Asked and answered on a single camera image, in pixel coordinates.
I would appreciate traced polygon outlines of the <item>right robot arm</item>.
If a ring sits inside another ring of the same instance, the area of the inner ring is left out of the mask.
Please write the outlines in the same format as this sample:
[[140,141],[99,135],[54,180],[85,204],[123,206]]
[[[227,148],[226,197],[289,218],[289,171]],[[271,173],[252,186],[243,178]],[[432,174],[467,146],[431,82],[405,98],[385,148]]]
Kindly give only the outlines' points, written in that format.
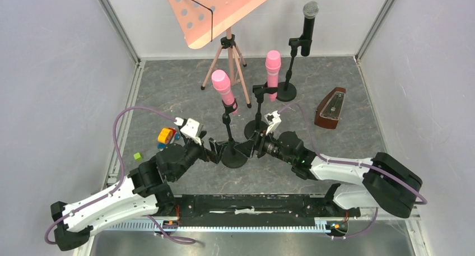
[[290,131],[279,138],[256,132],[236,149],[247,157],[270,155],[288,163],[292,172],[304,180],[337,181],[323,201],[324,210],[331,216],[352,208],[374,207],[409,218],[422,197],[422,179],[385,152],[365,159],[318,156]]

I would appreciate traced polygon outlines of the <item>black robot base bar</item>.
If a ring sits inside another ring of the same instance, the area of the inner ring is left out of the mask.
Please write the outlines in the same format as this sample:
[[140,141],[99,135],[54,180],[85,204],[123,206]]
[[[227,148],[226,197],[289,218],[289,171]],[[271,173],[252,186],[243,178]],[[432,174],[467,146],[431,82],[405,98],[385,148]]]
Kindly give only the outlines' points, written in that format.
[[287,227],[312,226],[315,218],[360,217],[361,212],[309,194],[183,194],[157,215],[178,216],[180,226],[187,227]]

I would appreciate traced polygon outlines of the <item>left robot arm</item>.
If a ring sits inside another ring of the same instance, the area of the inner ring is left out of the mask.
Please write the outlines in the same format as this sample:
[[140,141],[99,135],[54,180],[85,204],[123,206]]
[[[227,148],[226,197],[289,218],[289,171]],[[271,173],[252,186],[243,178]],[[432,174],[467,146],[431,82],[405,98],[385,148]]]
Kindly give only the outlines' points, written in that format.
[[131,170],[112,186],[76,203],[50,206],[55,244],[61,251],[78,248],[104,229],[146,215],[174,215],[176,199],[170,183],[197,161],[219,163],[225,142],[209,139],[210,148],[186,141],[172,143]]

